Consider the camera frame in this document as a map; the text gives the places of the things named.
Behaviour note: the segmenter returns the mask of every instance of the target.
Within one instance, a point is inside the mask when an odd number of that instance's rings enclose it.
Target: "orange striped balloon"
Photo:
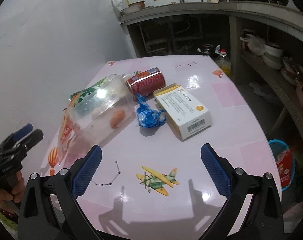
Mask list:
[[[50,151],[50,154],[48,155],[48,163],[52,169],[57,165],[58,162],[57,150],[58,147],[56,146]]]

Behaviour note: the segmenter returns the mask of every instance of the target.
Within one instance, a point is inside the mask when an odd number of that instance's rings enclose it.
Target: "airplane illustration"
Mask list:
[[[159,172],[145,166],[142,166],[142,168],[145,170],[145,174],[136,174],[136,177],[141,181],[140,184],[144,185],[145,189],[147,188],[149,193],[151,192],[151,189],[149,188],[152,188],[162,195],[168,196],[169,194],[167,190],[164,189],[163,185],[166,184],[170,187],[174,187],[173,184],[179,184],[175,179],[177,169],[173,169],[169,175],[166,175],[160,174]]]

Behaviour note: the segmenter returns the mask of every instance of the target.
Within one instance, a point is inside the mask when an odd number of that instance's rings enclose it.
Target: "white box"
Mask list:
[[[212,125],[210,111],[176,83],[156,90],[154,97],[183,140]]]

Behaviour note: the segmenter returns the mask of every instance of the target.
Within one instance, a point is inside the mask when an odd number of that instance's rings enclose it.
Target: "blue plastic wrapper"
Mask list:
[[[139,94],[136,94],[136,98],[139,102],[139,107],[137,108],[139,126],[152,128],[162,126],[166,123],[166,114],[164,110],[157,111],[150,109],[146,99]]]

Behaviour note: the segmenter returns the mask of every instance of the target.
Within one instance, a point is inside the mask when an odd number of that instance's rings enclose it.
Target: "table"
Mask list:
[[[167,85],[186,88],[211,112],[213,125],[182,141],[168,124],[145,129],[132,121],[102,148],[102,161],[85,194],[77,199],[92,225],[100,231],[133,240],[198,239],[214,220],[226,198],[219,195],[200,149],[210,143],[220,157],[247,174],[270,172],[282,197],[281,182],[266,137],[251,109],[231,80],[213,74],[218,66],[210,57],[161,56],[109,62],[89,85],[112,73],[122,74],[158,67]],[[155,108],[155,101],[148,100]],[[57,145],[58,132],[41,166],[48,175],[47,156]],[[147,190],[136,177],[142,166],[161,174],[177,169],[168,196]],[[56,167],[56,172],[63,166]],[[239,230],[250,204],[247,196],[230,234]]]

